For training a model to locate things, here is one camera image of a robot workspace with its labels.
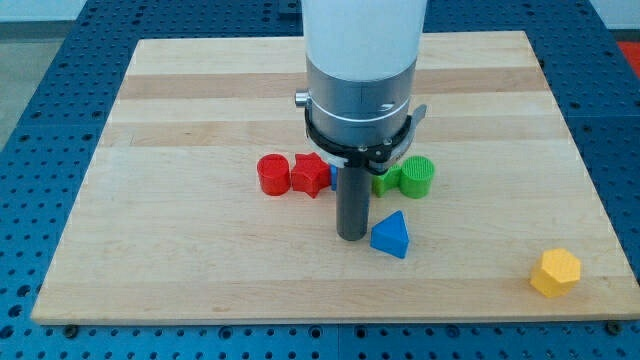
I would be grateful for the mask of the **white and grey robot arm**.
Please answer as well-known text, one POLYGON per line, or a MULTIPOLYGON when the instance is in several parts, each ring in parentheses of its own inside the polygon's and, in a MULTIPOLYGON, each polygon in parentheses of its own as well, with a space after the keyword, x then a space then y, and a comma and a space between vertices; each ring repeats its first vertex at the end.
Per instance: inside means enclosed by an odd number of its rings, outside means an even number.
POLYGON ((382 174, 426 109, 409 111, 427 0, 302 0, 309 142, 330 164, 382 174))

